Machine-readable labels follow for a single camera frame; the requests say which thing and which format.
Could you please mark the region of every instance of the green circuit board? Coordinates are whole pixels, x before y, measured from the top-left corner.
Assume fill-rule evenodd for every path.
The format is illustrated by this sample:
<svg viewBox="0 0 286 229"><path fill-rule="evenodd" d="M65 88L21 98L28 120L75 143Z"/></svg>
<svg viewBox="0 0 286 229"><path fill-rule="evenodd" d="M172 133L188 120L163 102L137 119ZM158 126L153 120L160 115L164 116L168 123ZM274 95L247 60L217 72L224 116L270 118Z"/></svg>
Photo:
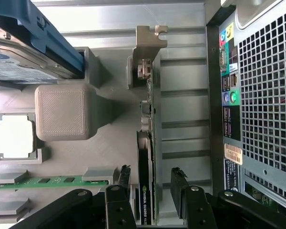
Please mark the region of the green circuit board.
<svg viewBox="0 0 286 229"><path fill-rule="evenodd" d="M16 184L0 184L0 189L104 186L108 181L82 181L81 176L30 177Z"/></svg>

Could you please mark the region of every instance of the hard drive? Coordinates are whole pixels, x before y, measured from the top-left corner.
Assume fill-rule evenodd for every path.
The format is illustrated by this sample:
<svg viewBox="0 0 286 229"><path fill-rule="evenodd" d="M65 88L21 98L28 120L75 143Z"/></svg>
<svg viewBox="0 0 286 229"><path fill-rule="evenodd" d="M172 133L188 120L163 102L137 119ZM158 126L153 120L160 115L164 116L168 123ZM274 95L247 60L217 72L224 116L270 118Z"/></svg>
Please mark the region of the hard drive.
<svg viewBox="0 0 286 229"><path fill-rule="evenodd" d="M83 56L30 0L0 0L1 81L54 83L83 75Z"/></svg>

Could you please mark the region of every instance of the barcode sticker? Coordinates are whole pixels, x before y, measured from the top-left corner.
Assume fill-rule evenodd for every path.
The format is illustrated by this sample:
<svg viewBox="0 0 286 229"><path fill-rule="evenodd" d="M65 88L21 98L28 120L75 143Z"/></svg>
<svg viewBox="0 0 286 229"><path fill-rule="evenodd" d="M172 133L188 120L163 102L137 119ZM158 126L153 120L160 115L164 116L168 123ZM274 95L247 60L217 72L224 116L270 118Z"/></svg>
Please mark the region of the barcode sticker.
<svg viewBox="0 0 286 229"><path fill-rule="evenodd" d="M229 144L225 144L225 158L242 165L243 164L243 151L242 149L232 146Z"/></svg>

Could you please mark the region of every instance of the ventilation grille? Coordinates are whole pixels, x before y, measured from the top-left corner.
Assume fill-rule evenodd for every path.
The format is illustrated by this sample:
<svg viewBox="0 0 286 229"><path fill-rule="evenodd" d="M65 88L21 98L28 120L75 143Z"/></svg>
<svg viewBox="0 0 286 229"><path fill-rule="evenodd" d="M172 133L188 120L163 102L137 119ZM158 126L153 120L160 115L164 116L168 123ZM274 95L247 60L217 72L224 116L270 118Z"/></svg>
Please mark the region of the ventilation grille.
<svg viewBox="0 0 286 229"><path fill-rule="evenodd" d="M239 53L243 153L286 172L286 14Z"/></svg>
<svg viewBox="0 0 286 229"><path fill-rule="evenodd" d="M255 180L256 182L260 183L261 185L265 186L266 188L270 189L271 191L274 191L275 193L277 193L278 195L286 198L286 192L284 190L282 190L281 188L278 188L277 186L267 182L266 180L256 176L255 174L251 173L251 172L247 172L245 173L248 177L250 177L251 179Z"/></svg>

